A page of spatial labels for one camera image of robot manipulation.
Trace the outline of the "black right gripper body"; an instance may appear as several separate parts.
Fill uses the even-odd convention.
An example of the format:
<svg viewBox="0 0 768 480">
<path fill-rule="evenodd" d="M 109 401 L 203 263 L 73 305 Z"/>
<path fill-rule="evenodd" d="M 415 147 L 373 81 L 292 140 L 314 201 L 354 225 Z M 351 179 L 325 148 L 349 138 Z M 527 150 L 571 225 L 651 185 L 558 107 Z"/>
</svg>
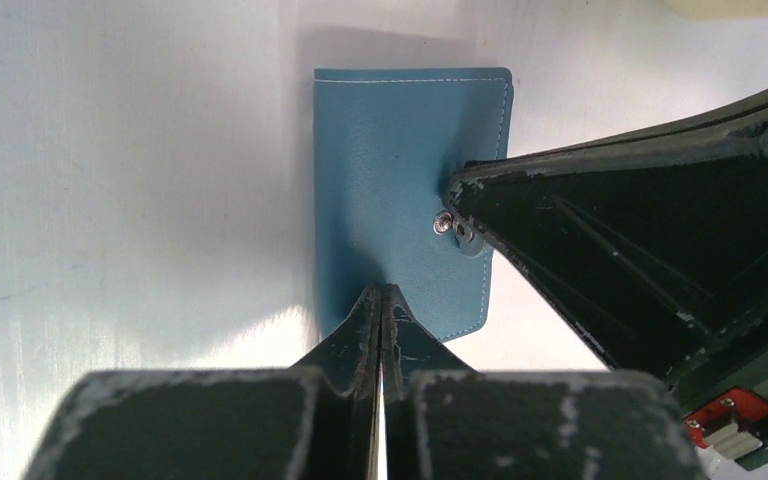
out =
<svg viewBox="0 0 768 480">
<path fill-rule="evenodd" d="M 768 318 L 670 385 L 692 442 L 747 471 L 768 465 Z"/>
</svg>

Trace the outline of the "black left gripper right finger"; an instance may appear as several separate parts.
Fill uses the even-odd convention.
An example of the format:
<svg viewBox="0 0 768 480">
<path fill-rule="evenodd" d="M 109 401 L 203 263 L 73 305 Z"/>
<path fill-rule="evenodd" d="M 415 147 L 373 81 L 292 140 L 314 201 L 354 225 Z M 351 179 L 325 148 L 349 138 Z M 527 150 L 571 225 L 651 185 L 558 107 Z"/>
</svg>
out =
<svg viewBox="0 0 768 480">
<path fill-rule="evenodd" d="M 381 292 L 392 479 L 701 479 L 675 402 L 633 371 L 478 372 Z"/>
</svg>

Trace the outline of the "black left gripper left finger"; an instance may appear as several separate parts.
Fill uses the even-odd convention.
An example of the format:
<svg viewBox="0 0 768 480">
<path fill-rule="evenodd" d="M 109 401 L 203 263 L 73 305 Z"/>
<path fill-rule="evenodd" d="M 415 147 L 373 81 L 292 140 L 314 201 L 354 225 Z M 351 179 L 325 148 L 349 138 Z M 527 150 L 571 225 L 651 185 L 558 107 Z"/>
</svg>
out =
<svg viewBox="0 0 768 480">
<path fill-rule="evenodd" d="M 106 370 L 53 414 L 29 479 L 372 479 L 382 290 L 285 368 Z"/>
</svg>

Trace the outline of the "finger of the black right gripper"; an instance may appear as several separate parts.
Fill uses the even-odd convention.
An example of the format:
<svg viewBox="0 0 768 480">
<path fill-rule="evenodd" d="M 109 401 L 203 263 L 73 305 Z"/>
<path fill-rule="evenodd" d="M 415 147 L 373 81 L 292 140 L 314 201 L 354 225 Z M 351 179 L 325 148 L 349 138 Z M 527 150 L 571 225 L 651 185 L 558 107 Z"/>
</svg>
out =
<svg viewBox="0 0 768 480">
<path fill-rule="evenodd" d="M 768 322 L 768 89 L 471 161 L 443 201 L 613 368 L 678 383 Z"/>
</svg>

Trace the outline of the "blue leather card holder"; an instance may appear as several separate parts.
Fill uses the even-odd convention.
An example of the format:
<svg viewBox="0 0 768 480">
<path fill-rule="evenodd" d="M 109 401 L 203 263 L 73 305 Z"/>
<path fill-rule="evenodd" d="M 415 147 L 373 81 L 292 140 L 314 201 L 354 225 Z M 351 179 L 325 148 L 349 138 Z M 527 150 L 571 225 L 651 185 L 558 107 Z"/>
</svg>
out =
<svg viewBox="0 0 768 480">
<path fill-rule="evenodd" d="M 397 285 L 441 341 L 487 319 L 493 251 L 443 220 L 450 177 L 507 154 L 504 67 L 313 75 L 315 316 L 328 335 L 371 284 Z"/>
</svg>

